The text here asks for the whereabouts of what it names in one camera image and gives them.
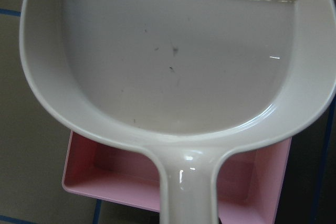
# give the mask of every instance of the pink box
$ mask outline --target pink box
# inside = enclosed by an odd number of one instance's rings
[[[222,165],[217,195],[223,223],[274,223],[290,141],[236,154]],[[160,211],[159,173],[149,158],[75,132],[62,185],[70,193]]]

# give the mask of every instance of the pink bin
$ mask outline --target pink bin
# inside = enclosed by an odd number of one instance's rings
[[[274,223],[290,139],[229,158],[217,179],[225,224]],[[62,181],[66,191],[160,211],[159,174],[146,156],[71,133]]]

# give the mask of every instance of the white plastic dustpan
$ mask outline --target white plastic dustpan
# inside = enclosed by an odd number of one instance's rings
[[[326,109],[335,42],[332,0],[24,0],[20,24],[37,99],[154,161],[163,224],[217,223],[224,160]]]

